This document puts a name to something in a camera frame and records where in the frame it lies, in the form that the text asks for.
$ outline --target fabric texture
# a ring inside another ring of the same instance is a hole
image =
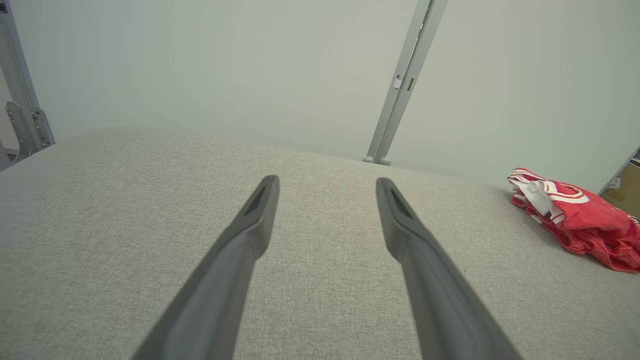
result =
[[[420,356],[378,177],[396,183],[526,359],[640,357],[640,277],[568,256],[506,189],[126,129],[0,172],[0,358],[130,357],[268,174],[280,200],[237,358]]]
[[[508,177],[513,204],[525,208],[560,244],[576,254],[591,254],[613,270],[640,272],[637,218],[577,186],[517,168]]]

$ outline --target red and white fabric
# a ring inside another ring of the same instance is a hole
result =
[[[574,185],[517,168],[507,178],[511,201],[567,250],[591,254],[613,270],[640,272],[640,221]]]

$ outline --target white wall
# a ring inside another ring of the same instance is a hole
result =
[[[638,19],[638,0],[449,0],[393,166],[599,191],[640,145]]]
[[[13,0],[57,141],[157,127],[361,159],[416,0]]]

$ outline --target table surface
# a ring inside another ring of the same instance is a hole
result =
[[[146,130],[62,141],[0,172],[0,357],[130,356],[268,174],[280,201],[236,357],[420,356],[382,237],[383,176],[525,358],[640,358],[640,277],[565,251],[504,190]]]

